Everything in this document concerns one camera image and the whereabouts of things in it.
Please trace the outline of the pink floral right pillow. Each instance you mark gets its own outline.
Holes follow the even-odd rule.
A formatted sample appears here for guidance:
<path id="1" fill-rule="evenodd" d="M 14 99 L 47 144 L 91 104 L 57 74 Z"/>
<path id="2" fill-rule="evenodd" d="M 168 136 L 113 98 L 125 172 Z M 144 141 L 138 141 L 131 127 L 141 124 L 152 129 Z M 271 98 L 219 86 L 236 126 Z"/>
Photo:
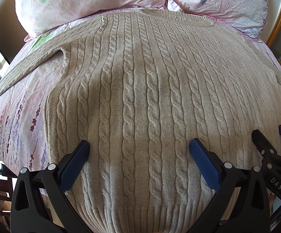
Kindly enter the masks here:
<path id="1" fill-rule="evenodd" d="M 167 8 L 215 18 L 257 39 L 266 25 L 269 0 L 168 0 Z"/>

